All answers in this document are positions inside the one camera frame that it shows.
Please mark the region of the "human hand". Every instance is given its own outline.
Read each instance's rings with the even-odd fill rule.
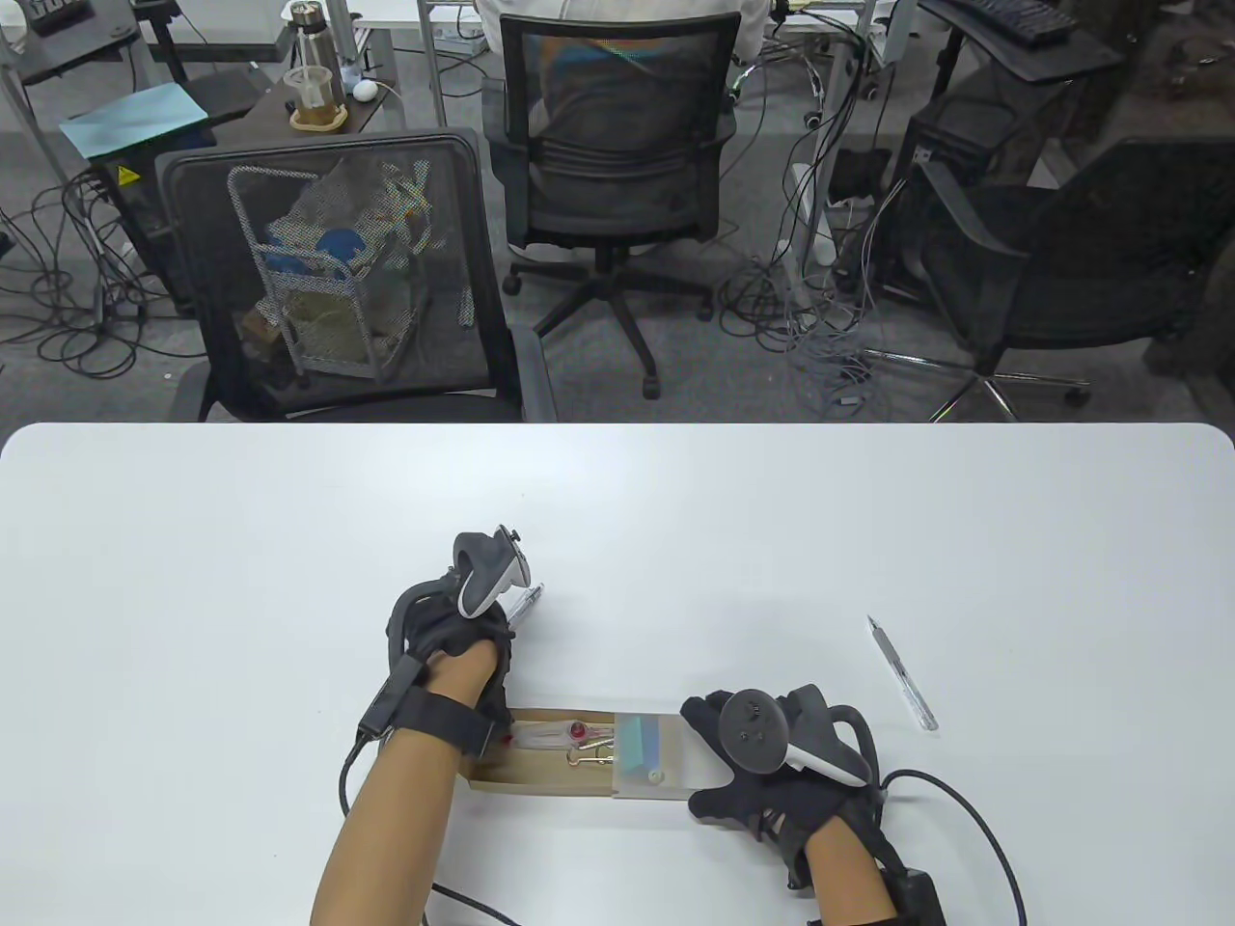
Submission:
[[[430,658],[429,680],[425,688],[468,707],[475,707],[480,693],[496,669],[496,644],[492,640],[480,640],[459,656],[437,653]]]
[[[720,742],[720,711],[730,698],[729,691],[713,691],[682,705],[687,724],[734,772],[729,784],[692,794],[688,806],[697,820],[732,820],[760,841],[766,836],[789,868],[790,890],[798,890],[811,883],[806,841],[830,820],[842,815],[855,830],[878,831],[873,789],[850,788],[788,767],[767,775],[739,767]]]
[[[504,683],[514,633],[500,605],[463,617],[441,583],[408,589],[387,625],[390,664],[406,652],[425,662],[425,688],[451,698],[499,725],[511,722]]]

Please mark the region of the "chair base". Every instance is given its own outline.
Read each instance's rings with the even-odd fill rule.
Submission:
[[[647,347],[638,325],[635,323],[635,316],[631,315],[625,294],[635,290],[638,293],[672,293],[683,296],[698,296],[701,300],[701,305],[695,311],[695,317],[699,321],[711,321],[711,286],[678,279],[663,273],[652,273],[651,270],[627,267],[626,261],[629,258],[630,251],[627,248],[597,248],[594,267],[515,261],[510,264],[510,273],[501,282],[501,290],[508,295],[517,294],[522,288],[522,280],[519,275],[524,273],[578,284],[548,315],[535,325],[535,331],[541,337],[548,335],[593,299],[608,302],[614,316],[618,319],[618,323],[621,325],[626,340],[635,348],[635,353],[638,354],[638,361],[643,365],[643,398],[659,399],[661,379],[656,372],[656,358],[652,357],[652,352]]]
[[[947,417],[957,404],[966,395],[969,394],[974,388],[981,388],[990,399],[999,406],[999,411],[1008,421],[1020,421],[1016,416],[1016,410],[1013,407],[1011,401],[1004,394],[1000,388],[1002,383],[1020,383],[1025,385],[1049,385],[1060,389],[1066,389],[1063,394],[1063,401],[1072,406],[1073,409],[1079,409],[1082,405],[1089,401],[1089,382],[1084,379],[1062,379],[1060,377],[1039,377],[1032,373],[990,373],[983,374],[978,373],[972,367],[966,367],[963,363],[952,363],[951,361],[934,361],[927,357],[913,357],[906,353],[893,353],[892,351],[876,351],[874,348],[868,348],[866,356],[876,359],[884,361],[885,363],[895,363],[900,367],[910,367],[914,369],[934,369],[942,370],[945,373],[965,373],[966,379],[960,389],[948,399],[946,403],[935,410],[935,414],[930,416],[930,422],[935,423],[942,421]]]

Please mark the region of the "white mouse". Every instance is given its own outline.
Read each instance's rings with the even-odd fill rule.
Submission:
[[[369,100],[377,99],[377,81],[369,80],[368,78],[356,81],[356,86],[352,88],[352,98],[357,102],[368,102]]]

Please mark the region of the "black keyboard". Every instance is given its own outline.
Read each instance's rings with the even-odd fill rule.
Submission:
[[[1039,0],[947,0],[1008,38],[1028,48],[1055,44],[1068,37],[1077,21]]]
[[[90,0],[17,0],[17,5],[36,36],[49,36],[94,15]]]

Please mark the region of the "chair wheel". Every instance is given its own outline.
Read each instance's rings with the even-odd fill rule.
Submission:
[[[1063,394],[1063,404],[1070,409],[1083,409],[1089,404],[1089,390],[1081,386],[1072,386]]]

